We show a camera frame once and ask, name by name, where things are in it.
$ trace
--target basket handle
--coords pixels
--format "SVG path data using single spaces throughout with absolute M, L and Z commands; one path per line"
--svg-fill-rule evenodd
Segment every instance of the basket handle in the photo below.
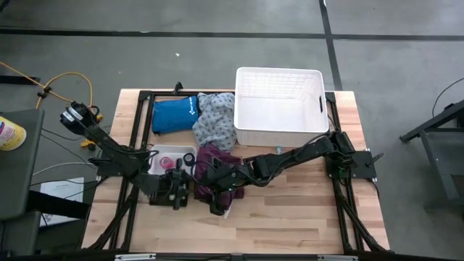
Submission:
M 320 107 L 320 113 L 323 113 L 323 106 L 322 106 L 322 96 L 319 96 L 319 107 Z

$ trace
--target white paper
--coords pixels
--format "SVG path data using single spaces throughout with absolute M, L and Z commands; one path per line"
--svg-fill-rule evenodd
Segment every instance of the white paper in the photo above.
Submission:
M 84 178 L 73 178 L 73 179 L 70 179 L 69 181 L 83 183 Z M 84 189 L 84 184 L 76 184 L 76 183 L 71 183 L 67 181 L 47 182 L 41 185 L 42 193 L 48 194 L 50 196 L 56 196 L 62 199 L 64 199 L 67 196 L 71 196 L 73 194 L 79 193 L 83 189 Z M 71 196 L 66 199 L 74 200 L 77 202 L 82 202 L 83 194 L 79 193 L 75 196 Z M 44 213 L 43 217 L 41 218 L 40 226 L 42 227 L 45 225 L 55 225 L 55 224 L 70 222 L 74 220 L 78 220 L 78 219 L 73 218 L 73 217 L 65 217 L 65 216 L 51 215 L 51 214 Z

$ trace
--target small white tray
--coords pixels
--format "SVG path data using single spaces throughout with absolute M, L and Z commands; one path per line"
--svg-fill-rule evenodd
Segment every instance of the small white tray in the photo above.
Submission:
M 161 167 L 160 159 L 163 157 L 169 157 L 173 160 L 174 165 L 177 159 L 182 159 L 182 169 L 190 175 L 190 167 L 183 161 L 183 156 L 187 153 L 192 153 L 196 160 L 196 149 L 194 146 L 175 146 L 175 145 L 154 145 L 150 150 L 157 150 L 159 154 L 152 157 L 150 161 L 150 169 L 148 171 L 151 175 L 164 175 L 166 169 Z

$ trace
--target white cable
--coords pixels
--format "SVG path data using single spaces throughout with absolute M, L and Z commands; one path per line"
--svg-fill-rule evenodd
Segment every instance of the white cable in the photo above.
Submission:
M 47 171 L 47 170 L 50 170 L 54 167 L 59 167 L 59 166 L 65 166 L 65 165 L 90 165 L 91 163 L 84 163 L 84 162 L 66 162 L 66 163 L 60 163 L 60 164 L 56 164 L 56 165 L 53 165 L 53 166 L 50 166 L 50 167 L 46 167 L 44 168 L 43 170 L 39 170 L 38 172 L 32 174 L 32 175 L 37 175 L 39 173 L 42 173 L 44 171 Z

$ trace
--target yellow cable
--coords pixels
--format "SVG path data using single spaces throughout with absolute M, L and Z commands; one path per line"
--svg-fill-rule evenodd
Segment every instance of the yellow cable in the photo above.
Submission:
M 53 77 L 52 79 L 50 79 L 49 82 L 46 83 L 45 86 L 44 86 L 44 85 L 40 84 L 38 81 L 36 81 L 36 80 L 30 78 L 29 76 L 27 76 L 27 75 L 25 75 L 24 73 L 22 73 L 22 72 L 20 72 L 20 71 L 18 71 L 18 70 L 16 70 L 16 69 L 14 69 L 14 68 L 11 67 L 11 66 L 5 64 L 4 62 L 0 62 L 0 64 L 3 65 L 3 66 L 5 66 L 6 68 L 12 70 L 13 72 L 15 72 L 15 73 L 21 75 L 22 77 L 24 77 L 24 78 L 30 80 L 31 82 L 37 84 L 38 86 L 42 87 L 43 89 L 45 89 L 46 87 L 48 87 L 48 86 L 50 85 L 50 83 L 52 83 L 53 81 L 55 81 L 55 80 L 58 79 L 58 78 L 61 78 L 62 76 L 65 76 L 65 75 L 77 75 L 77 76 L 80 76 L 80 77 L 82 77 L 84 80 L 87 81 L 88 88 L 89 88 L 89 90 L 90 90 L 90 104 L 89 104 L 89 106 L 90 106 L 90 107 L 92 106 L 92 101 L 93 101 L 93 96 L 94 96 L 93 90 L 92 90 L 92 83 L 90 82 L 90 80 L 89 80 L 85 75 L 83 75 L 83 74 L 81 74 L 81 73 L 79 73 L 79 72 L 65 72 L 65 73 L 62 73 L 62 74 L 60 74 L 60 75 L 58 75 L 58 76 L 55 76 L 55 77 Z M 50 94 L 56 96 L 57 98 L 59 98 L 59 99 L 65 101 L 65 102 L 72 102 L 72 100 L 67 99 L 67 98 L 65 98 L 65 97 L 63 97 L 63 96 L 60 96 L 59 94 L 55 93 L 54 91 L 50 91 Z M 36 109 L 38 109 L 38 108 L 40 107 L 41 100 L 42 100 L 42 98 L 39 97 L 38 100 L 37 100 Z

